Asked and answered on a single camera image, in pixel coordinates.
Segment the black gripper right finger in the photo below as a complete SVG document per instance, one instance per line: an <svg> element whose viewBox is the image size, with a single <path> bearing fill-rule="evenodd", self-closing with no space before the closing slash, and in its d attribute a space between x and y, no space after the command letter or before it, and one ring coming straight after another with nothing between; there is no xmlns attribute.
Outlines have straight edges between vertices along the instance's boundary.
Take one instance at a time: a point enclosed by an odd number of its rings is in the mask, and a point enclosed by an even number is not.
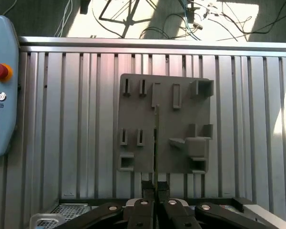
<svg viewBox="0 0 286 229"><path fill-rule="evenodd" d="M245 198L190 198L170 196L166 181L157 183L157 217L161 229L273 229L248 210Z"/></svg>

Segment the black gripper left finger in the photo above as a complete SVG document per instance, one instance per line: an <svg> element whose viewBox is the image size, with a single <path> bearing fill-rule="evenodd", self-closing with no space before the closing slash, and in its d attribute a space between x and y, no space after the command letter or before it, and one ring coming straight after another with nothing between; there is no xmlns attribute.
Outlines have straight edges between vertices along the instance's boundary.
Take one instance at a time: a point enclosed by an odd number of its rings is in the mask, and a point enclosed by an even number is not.
<svg viewBox="0 0 286 229"><path fill-rule="evenodd" d="M123 206L107 202L59 225L61 229L152 229L154 226L154 185L142 181L142 198Z"/></svg>

